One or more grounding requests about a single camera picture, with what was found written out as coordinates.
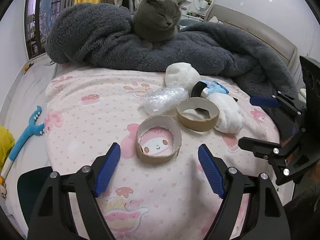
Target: black mount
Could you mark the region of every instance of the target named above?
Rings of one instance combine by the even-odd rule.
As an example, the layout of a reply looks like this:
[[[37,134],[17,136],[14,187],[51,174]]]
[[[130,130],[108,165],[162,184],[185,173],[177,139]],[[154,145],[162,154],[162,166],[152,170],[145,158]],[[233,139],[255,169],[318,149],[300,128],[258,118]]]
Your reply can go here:
[[[250,193],[241,240],[290,240],[290,230],[278,194],[265,173],[258,177],[243,175],[234,167],[228,168],[220,158],[207,154],[224,181],[225,196],[218,214],[204,240],[229,240],[238,217],[243,194]]]
[[[118,146],[113,143],[106,155],[77,173],[61,176],[54,171],[47,178],[30,218],[28,240],[79,240],[73,220],[69,192],[75,192],[84,225],[91,240],[115,240],[96,201],[97,176],[108,155]]]
[[[273,107],[279,107],[295,122],[297,131],[287,145],[243,137],[238,145],[241,149],[253,152],[257,158],[268,160],[276,174],[277,185],[290,180],[299,183],[303,175],[320,159],[320,63],[300,56],[303,81],[306,84],[307,104],[290,98],[280,91],[273,95]],[[268,106],[270,99],[258,100],[258,106]]]

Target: silver bolt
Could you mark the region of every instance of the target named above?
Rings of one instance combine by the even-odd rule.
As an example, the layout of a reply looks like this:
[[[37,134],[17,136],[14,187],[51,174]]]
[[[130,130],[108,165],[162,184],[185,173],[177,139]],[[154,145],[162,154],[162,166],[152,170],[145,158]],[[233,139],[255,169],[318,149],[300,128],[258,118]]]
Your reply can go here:
[[[234,167],[230,167],[230,168],[228,169],[228,171],[229,171],[231,174],[236,174],[236,173],[237,173],[237,169],[234,168]]]
[[[50,173],[50,178],[52,179],[56,178],[57,176],[58,176],[58,173],[56,171]]]
[[[91,170],[90,166],[84,166],[84,167],[82,167],[82,169],[81,169],[81,171],[82,171],[83,173],[88,173],[90,170]]]
[[[262,179],[267,179],[267,178],[268,178],[268,175],[265,174],[265,173],[261,173],[260,177],[261,177]]]
[[[284,176],[289,176],[290,171],[288,169],[284,169],[283,174],[284,174]]]
[[[275,154],[279,154],[279,149],[278,148],[273,148],[272,150]]]

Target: blue gripper pad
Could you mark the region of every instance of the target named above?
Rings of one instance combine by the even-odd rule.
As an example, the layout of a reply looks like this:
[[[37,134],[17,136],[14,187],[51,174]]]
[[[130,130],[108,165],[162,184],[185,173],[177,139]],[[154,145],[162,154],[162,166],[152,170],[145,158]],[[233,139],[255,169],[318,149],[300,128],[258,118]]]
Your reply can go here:
[[[217,166],[214,164],[204,145],[200,145],[198,149],[198,158],[212,191],[215,194],[218,194],[220,198],[224,198],[226,192],[223,188],[223,177],[221,176]]]
[[[253,106],[278,108],[281,105],[275,98],[261,98],[261,97],[251,97],[250,104]]]
[[[101,193],[106,191],[119,160],[120,146],[119,144],[115,143],[114,147],[111,148],[111,151],[108,153],[107,160],[97,176],[97,184],[96,188],[94,189],[94,192],[97,196],[100,196]]]

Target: yellow bag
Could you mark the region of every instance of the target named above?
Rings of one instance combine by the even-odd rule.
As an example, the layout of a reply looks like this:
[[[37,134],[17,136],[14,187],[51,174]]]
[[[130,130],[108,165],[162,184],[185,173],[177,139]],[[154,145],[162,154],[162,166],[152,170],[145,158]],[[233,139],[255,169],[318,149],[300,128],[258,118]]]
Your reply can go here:
[[[0,170],[2,170],[5,159],[14,145],[12,134],[3,126],[0,126]]]

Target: beige headboard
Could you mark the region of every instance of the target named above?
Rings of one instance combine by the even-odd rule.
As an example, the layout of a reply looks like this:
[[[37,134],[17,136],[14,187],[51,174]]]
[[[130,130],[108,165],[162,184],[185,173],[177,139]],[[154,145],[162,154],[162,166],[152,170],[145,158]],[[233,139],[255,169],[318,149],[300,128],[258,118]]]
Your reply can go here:
[[[217,4],[210,6],[204,21],[209,21],[213,16],[223,23],[237,26],[256,36],[276,51],[289,70],[292,68],[297,56],[297,47],[274,29],[250,16]]]

